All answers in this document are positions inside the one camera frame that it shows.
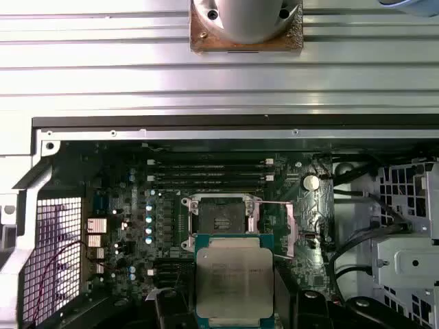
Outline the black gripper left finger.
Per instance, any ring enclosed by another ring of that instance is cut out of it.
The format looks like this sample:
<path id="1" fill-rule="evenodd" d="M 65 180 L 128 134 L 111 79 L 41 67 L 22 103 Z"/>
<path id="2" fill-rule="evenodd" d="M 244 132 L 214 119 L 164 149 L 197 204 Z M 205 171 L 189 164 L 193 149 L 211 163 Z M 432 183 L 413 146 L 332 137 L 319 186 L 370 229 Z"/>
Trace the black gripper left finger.
<path id="1" fill-rule="evenodd" d="M 155 289 L 145 300 L 122 306 L 98 328 L 196 328 L 196 318 L 181 291 Z"/>

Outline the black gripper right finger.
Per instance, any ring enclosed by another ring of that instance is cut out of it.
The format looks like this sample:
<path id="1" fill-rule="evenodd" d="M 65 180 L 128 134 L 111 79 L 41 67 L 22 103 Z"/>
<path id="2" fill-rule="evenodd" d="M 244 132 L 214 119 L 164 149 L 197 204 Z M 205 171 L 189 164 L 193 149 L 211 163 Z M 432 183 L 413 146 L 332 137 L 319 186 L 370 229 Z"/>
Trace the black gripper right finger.
<path id="1" fill-rule="evenodd" d="M 284 271 L 274 272 L 274 309 L 284 328 L 380 328 L 323 294 L 301 289 Z"/>

